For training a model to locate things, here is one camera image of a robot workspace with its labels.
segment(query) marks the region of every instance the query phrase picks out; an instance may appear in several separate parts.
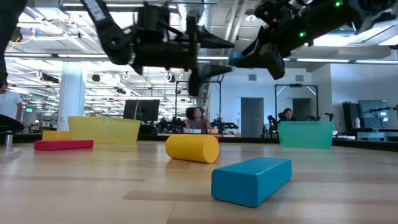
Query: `teal bin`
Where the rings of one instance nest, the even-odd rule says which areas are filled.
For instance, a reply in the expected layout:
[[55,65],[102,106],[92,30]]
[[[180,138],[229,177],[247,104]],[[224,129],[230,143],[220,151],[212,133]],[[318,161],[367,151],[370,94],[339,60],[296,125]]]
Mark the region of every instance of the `teal bin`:
[[278,130],[280,144],[285,147],[331,148],[332,121],[283,121]]

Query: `door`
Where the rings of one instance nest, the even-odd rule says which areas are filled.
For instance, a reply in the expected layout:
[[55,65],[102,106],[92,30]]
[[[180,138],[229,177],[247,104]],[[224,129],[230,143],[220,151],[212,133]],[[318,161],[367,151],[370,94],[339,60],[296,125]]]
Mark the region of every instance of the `door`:
[[264,99],[241,99],[241,134],[243,138],[259,138],[264,124]]
[[311,99],[293,99],[293,117],[302,121],[311,116]]

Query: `yellow cylinder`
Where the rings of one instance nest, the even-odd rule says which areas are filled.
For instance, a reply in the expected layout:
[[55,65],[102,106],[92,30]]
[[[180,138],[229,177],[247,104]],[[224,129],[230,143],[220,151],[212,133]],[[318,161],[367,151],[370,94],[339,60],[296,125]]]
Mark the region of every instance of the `yellow cylinder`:
[[166,153],[173,159],[213,163],[219,152],[214,136],[175,134],[166,141]]

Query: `blue block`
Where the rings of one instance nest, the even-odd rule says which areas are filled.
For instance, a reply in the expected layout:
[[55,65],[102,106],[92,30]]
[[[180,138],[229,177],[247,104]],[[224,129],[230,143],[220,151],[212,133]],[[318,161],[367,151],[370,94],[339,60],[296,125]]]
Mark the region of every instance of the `blue block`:
[[292,177],[289,159],[260,157],[220,167],[211,175],[216,200],[256,208]]

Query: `wooden table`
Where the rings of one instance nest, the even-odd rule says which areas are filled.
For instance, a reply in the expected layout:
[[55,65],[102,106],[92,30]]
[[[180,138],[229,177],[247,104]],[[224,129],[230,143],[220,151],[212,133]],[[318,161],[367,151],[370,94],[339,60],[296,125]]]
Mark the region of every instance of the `wooden table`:
[[[170,159],[164,142],[97,145],[0,160],[0,217],[12,224],[393,224],[398,154],[220,144],[214,164]],[[292,160],[293,177],[259,208],[213,200],[211,172],[255,157]]]

